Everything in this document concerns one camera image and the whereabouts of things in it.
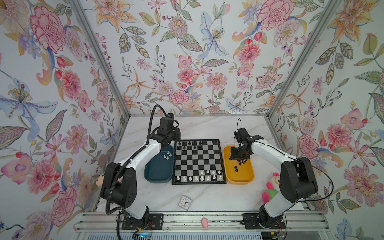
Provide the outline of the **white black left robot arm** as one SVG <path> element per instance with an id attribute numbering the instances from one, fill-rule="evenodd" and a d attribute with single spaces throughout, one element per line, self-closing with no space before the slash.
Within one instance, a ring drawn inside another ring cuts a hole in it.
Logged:
<path id="1" fill-rule="evenodd" d="M 107 215 L 118 212 L 138 229 L 148 225 L 149 207 L 136 199 L 137 171 L 145 167 L 172 141 L 180 140 L 181 131 L 174 123 L 178 123 L 175 115 L 166 113 L 162 106 L 156 104 L 150 116 L 145 143 L 126 160 L 107 165 L 101 186 L 101 198 L 106 200 Z"/>

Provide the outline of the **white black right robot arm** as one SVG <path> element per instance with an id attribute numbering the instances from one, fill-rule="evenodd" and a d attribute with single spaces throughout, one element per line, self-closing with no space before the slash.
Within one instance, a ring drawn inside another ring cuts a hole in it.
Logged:
<path id="1" fill-rule="evenodd" d="M 251 136 L 245 128 L 234 131 L 235 147 L 231 148 L 231 161 L 247 161 L 256 154 L 280 171 L 278 193 L 259 209 L 256 223 L 269 229 L 283 218 L 296 203 L 318 192 L 318 183 L 311 161 L 295 157 L 267 142 L 259 135 Z"/>

